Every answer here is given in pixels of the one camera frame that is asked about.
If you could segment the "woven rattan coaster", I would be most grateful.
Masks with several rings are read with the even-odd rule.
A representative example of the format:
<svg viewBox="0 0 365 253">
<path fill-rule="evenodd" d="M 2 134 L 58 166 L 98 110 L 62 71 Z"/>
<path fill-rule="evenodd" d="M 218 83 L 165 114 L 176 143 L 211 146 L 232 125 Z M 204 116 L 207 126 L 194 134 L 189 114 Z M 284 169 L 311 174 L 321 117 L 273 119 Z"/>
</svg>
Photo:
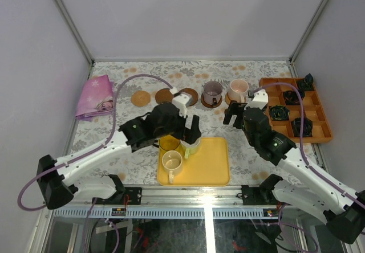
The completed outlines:
<svg viewBox="0 0 365 253">
<path fill-rule="evenodd" d="M 131 97 L 131 102 L 136 107 L 144 107 L 151 102 L 151 95 L 146 91 L 136 91 Z"/>
<path fill-rule="evenodd" d="M 227 105 L 229 105 L 230 103 L 231 103 L 231 101 L 234 101 L 234 102 L 236 102 L 237 100 L 235 100 L 235 99 L 231 99 L 230 97 L 229 97 L 229 95 L 228 95 L 228 93 L 225 95 L 225 102 L 227 103 Z"/>
</svg>

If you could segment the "white mug green handle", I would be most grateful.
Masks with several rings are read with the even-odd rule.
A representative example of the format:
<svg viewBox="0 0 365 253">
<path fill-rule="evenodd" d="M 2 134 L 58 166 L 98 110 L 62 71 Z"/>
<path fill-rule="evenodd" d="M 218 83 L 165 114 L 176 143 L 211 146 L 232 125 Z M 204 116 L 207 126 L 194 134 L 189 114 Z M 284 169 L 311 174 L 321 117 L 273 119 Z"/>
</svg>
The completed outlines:
<svg viewBox="0 0 365 253">
<path fill-rule="evenodd" d="M 195 154 L 200 147 L 201 139 L 198 138 L 193 144 L 188 144 L 185 141 L 181 142 L 183 157 L 187 160 L 191 155 Z"/>
</svg>

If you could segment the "pink ceramic mug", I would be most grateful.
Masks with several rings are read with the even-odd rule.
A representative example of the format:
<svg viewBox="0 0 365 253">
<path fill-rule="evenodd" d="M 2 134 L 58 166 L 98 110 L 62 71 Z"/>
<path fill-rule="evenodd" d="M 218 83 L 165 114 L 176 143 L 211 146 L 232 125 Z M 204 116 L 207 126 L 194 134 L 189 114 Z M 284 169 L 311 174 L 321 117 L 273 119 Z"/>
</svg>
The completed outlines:
<svg viewBox="0 0 365 253">
<path fill-rule="evenodd" d="M 245 103 L 249 85 L 244 79 L 234 79 L 230 82 L 228 97 L 236 102 Z"/>
</svg>

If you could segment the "yellow glass mug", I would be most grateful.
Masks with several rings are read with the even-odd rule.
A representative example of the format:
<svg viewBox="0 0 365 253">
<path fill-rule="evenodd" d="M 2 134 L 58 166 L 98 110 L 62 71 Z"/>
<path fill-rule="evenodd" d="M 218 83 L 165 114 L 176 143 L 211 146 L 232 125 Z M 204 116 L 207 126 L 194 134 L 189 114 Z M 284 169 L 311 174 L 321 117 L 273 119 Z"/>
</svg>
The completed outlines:
<svg viewBox="0 0 365 253">
<path fill-rule="evenodd" d="M 177 150 L 180 146 L 180 140 L 171 135 L 160 137 L 152 146 L 159 149 L 159 152 L 164 154 L 170 150 Z"/>
</svg>

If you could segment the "purple mug black handle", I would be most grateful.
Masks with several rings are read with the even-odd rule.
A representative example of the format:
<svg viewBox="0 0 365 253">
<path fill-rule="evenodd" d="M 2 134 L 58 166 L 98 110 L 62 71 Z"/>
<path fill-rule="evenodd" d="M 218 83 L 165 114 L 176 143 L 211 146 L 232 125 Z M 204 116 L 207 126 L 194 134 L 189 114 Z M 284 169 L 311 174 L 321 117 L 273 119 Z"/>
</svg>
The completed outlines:
<svg viewBox="0 0 365 253">
<path fill-rule="evenodd" d="M 216 97 L 219 99 L 219 95 L 222 95 L 222 85 L 217 81 L 209 81 L 205 83 L 203 87 L 203 94 L 205 95 L 204 99 L 207 103 L 209 103 L 209 99 L 212 97 Z"/>
</svg>

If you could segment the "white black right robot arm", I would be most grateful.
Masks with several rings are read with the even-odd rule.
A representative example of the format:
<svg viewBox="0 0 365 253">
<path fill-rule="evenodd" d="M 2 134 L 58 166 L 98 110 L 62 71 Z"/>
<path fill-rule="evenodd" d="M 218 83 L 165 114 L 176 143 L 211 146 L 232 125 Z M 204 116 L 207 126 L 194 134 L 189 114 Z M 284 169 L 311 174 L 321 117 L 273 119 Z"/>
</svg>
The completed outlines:
<svg viewBox="0 0 365 253">
<path fill-rule="evenodd" d="M 299 179 L 305 188 L 296 188 L 282 177 L 270 175 L 261 184 L 261 200 L 277 200 L 297 207 L 324 223 L 339 240 L 353 244 L 364 230 L 364 192 L 358 192 L 309 161 L 284 134 L 273 130 L 260 108 L 232 101 L 223 123 L 243 130 L 248 143 L 261 158 Z"/>
</svg>

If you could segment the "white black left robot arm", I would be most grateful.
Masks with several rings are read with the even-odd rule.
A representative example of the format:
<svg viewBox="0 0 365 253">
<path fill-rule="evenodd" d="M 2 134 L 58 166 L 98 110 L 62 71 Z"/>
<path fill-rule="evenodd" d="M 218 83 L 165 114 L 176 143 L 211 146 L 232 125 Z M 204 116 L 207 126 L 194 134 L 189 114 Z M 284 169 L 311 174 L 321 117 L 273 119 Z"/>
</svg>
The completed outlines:
<svg viewBox="0 0 365 253">
<path fill-rule="evenodd" d="M 76 199 L 107 205 L 123 203 L 125 187 L 119 176 L 86 178 L 86 175 L 104 162 L 149 147 L 167 135 L 189 144 L 196 142 L 201 137 L 200 118 L 194 115 L 190 128 L 185 126 L 186 120 L 175 105 L 162 103 L 119 126 L 105 141 L 57 159 L 42 157 L 38 162 L 37 183 L 46 207 L 55 210 Z"/>
</svg>

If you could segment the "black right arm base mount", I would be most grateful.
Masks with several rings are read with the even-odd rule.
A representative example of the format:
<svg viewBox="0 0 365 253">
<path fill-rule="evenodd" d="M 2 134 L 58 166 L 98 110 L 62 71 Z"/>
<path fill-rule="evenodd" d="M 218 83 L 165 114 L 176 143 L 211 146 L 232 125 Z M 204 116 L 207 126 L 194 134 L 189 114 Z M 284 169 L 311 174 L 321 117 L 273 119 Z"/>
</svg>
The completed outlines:
<svg viewBox="0 0 365 253">
<path fill-rule="evenodd" d="M 279 202 L 273 195 L 274 185 L 249 186 L 242 185 L 243 205 L 249 206 L 276 206 Z"/>
</svg>

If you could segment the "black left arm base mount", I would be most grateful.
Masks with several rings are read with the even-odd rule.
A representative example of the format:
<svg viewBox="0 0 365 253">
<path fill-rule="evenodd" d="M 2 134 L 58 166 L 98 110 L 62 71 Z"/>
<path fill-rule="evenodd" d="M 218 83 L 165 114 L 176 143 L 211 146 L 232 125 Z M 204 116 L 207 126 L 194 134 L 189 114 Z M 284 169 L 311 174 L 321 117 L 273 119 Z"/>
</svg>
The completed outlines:
<svg viewBox="0 0 365 253">
<path fill-rule="evenodd" d="M 124 192 L 117 191 L 113 196 L 108 199 L 101 199 L 93 197 L 92 201 L 96 201 L 97 205 L 141 205 L 143 189 L 141 187 L 124 188 Z"/>
</svg>

